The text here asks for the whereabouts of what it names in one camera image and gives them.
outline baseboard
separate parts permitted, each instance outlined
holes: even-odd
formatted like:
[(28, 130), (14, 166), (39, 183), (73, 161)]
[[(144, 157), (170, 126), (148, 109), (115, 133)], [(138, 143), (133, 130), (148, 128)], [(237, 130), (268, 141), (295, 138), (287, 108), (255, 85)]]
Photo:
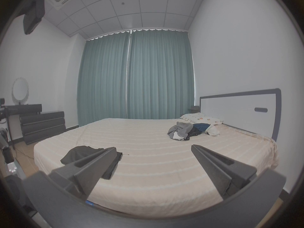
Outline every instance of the baseboard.
[(14, 144), (17, 144), (17, 143), (22, 142), (22, 141), (24, 141), (23, 137), (21, 137), (19, 139), (13, 139), (13, 143)]
[(69, 128), (66, 129), (66, 131), (70, 131), (70, 130), (75, 129), (75, 128), (78, 128), (78, 127), (79, 127), (78, 125), (77, 125), (77, 126), (74, 126), (74, 127), (69, 127)]
[(281, 192), (280, 195), (279, 195), (279, 198), (280, 198), (283, 202), (286, 202), (286, 200), (288, 199), (288, 196), (289, 196), (289, 193), (283, 189), (282, 192)]

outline headboard frame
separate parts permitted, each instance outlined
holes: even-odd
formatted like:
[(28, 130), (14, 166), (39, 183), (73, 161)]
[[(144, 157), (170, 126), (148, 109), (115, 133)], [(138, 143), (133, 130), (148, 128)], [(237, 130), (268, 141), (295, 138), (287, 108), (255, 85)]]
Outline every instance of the headboard frame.
[(281, 122), (281, 90), (266, 89), (200, 97), (200, 112), (223, 124), (277, 140)]

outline pillow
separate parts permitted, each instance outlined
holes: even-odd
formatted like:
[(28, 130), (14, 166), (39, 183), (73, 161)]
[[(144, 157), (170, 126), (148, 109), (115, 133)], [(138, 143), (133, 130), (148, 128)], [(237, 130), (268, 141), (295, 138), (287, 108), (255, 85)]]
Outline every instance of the pillow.
[(207, 123), (207, 124), (212, 124), (212, 125), (218, 125), (218, 124), (222, 124), (223, 121), (214, 117), (210, 117), (210, 116), (206, 116), (203, 113), (189, 113), (189, 114), (185, 114), (182, 115), (180, 118), (186, 120), (187, 122), (190, 122), (192, 124), (196, 124), (196, 123)]

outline mattress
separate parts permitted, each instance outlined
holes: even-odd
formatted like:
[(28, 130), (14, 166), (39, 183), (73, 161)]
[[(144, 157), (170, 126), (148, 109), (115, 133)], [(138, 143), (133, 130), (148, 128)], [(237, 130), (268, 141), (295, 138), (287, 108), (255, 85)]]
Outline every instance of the mattress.
[(257, 174), (278, 164), (272, 139), (222, 124), (216, 125), (219, 136), (202, 133), (176, 141), (167, 132), (177, 121), (184, 120), (103, 119), (37, 143), (35, 163), (49, 174), (63, 166), (60, 159), (75, 146), (116, 147), (123, 153), (117, 169), (110, 180), (98, 181), (88, 200), (142, 217), (183, 215), (222, 201), (192, 144), (255, 166)]

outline curtain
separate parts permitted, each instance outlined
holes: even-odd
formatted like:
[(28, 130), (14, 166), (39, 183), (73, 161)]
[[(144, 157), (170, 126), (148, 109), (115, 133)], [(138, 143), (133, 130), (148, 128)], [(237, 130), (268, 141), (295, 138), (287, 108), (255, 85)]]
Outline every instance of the curtain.
[(130, 33), (86, 42), (78, 75), (78, 125), (126, 118), (126, 70)]
[(141, 30), (131, 34), (127, 118), (174, 119), (194, 103), (194, 73), (187, 32)]

